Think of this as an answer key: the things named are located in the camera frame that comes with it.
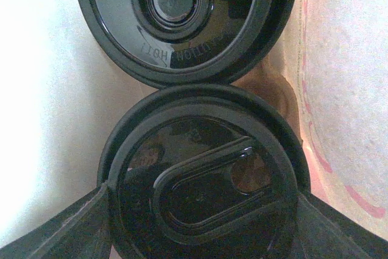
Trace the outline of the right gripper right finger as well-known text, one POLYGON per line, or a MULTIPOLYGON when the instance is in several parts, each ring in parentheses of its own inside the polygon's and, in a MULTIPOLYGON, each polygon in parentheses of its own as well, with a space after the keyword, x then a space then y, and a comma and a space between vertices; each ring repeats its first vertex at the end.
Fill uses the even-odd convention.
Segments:
POLYGON ((298 194, 292 258, 387 258, 387 241, 310 192, 298 194))

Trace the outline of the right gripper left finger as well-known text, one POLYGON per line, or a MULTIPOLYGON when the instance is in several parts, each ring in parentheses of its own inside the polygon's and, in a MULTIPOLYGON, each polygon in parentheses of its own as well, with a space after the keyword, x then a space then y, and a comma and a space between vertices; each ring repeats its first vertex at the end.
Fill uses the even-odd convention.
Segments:
POLYGON ((108 258, 109 188, 104 183, 42 226, 1 248, 1 258, 108 258))

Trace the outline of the cake print paper bag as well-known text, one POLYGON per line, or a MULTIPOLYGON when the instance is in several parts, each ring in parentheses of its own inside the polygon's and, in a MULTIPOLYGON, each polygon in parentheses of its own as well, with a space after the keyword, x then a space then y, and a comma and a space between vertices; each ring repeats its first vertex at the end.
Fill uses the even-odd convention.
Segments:
MULTIPOLYGON (((312 192, 387 237, 387 0, 295 0, 266 56, 292 86, 312 192)), ((77 0, 1 0, 1 244, 93 190, 114 125, 153 88, 77 0)))

